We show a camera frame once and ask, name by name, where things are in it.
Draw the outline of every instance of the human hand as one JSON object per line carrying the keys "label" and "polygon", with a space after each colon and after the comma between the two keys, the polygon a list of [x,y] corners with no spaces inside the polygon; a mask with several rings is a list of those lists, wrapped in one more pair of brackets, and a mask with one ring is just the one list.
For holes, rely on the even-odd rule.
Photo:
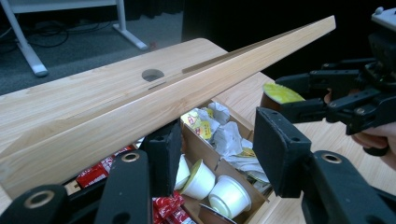
{"label": "human hand", "polygon": [[[324,97],[324,102],[327,104],[331,99],[332,91],[329,90],[329,93]],[[396,171],[396,122],[369,128],[360,133],[355,133],[351,137],[364,148],[389,147],[387,154],[382,156],[381,160]]]}

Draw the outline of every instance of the white plastic cup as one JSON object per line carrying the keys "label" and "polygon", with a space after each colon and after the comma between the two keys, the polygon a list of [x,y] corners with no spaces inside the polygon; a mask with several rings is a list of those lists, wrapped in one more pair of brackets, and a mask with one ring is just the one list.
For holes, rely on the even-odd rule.
{"label": "white plastic cup", "polygon": [[190,178],[180,193],[202,200],[213,189],[215,181],[216,176],[200,159],[192,166]]}
{"label": "white plastic cup", "polygon": [[183,188],[189,177],[190,177],[190,168],[186,162],[186,158],[184,158],[184,154],[182,154],[180,156],[180,161],[178,162],[175,189]]}
{"label": "white plastic cup", "polygon": [[251,208],[247,191],[238,181],[227,175],[219,176],[218,183],[210,191],[208,198],[215,211],[230,219]]}

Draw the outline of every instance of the white table leg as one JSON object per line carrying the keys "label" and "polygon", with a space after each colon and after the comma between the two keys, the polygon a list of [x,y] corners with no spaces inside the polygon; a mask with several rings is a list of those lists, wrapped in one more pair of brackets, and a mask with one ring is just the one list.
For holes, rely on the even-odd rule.
{"label": "white table leg", "polygon": [[123,0],[117,0],[117,11],[118,11],[118,15],[119,15],[119,24],[114,24],[113,28],[116,29],[125,38],[127,38],[132,43],[134,43],[138,48],[140,48],[142,50],[148,49],[149,47],[145,43],[143,43],[140,39],[138,39],[136,36],[131,34],[131,32],[129,32],[126,29],[125,9],[124,9]]}
{"label": "white table leg", "polygon": [[15,18],[15,15],[11,10],[8,0],[0,0],[0,2],[3,6],[4,11],[6,12],[9,23],[11,24],[11,27],[18,38],[18,47],[20,48],[26,61],[29,63],[30,67],[32,68],[33,72],[37,77],[46,76],[49,72],[47,71],[47,68],[44,66],[44,64],[40,61],[37,54],[35,54],[35,51],[32,49],[32,47],[27,43],[21,27],[18,24],[17,18]]}

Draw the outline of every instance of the hole in board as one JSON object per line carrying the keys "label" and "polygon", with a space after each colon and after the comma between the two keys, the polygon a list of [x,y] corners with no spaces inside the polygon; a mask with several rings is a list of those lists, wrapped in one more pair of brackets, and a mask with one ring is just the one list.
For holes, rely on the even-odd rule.
{"label": "hole in board", "polygon": [[154,81],[161,77],[165,77],[165,74],[158,69],[148,69],[142,73],[142,78],[148,82]]}

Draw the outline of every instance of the wood grain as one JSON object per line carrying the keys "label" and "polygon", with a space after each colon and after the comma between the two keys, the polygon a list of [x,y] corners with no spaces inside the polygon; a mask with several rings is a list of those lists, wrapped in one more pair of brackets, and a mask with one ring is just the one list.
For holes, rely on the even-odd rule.
{"label": "wood grain", "polygon": [[[232,108],[234,113],[254,126],[256,106],[260,105],[262,98],[262,85],[267,82],[274,81],[263,74],[255,74],[217,95],[213,101]],[[347,157],[368,184],[396,195],[396,172],[379,158],[364,153],[361,146],[346,135],[343,123],[323,120],[295,126],[312,141],[312,151],[330,150]],[[263,204],[249,223],[305,223],[301,200],[281,199],[272,194],[270,202]]]}
{"label": "wood grain", "polygon": [[[6,95],[0,111],[6,124],[1,125],[0,182],[11,198],[38,185],[62,183],[334,28],[329,17],[187,73],[180,72],[169,50],[154,51]],[[195,47],[189,54],[201,50]],[[173,51],[174,57],[186,60],[187,48],[191,44]],[[145,83],[140,76],[150,68],[173,75]]]}

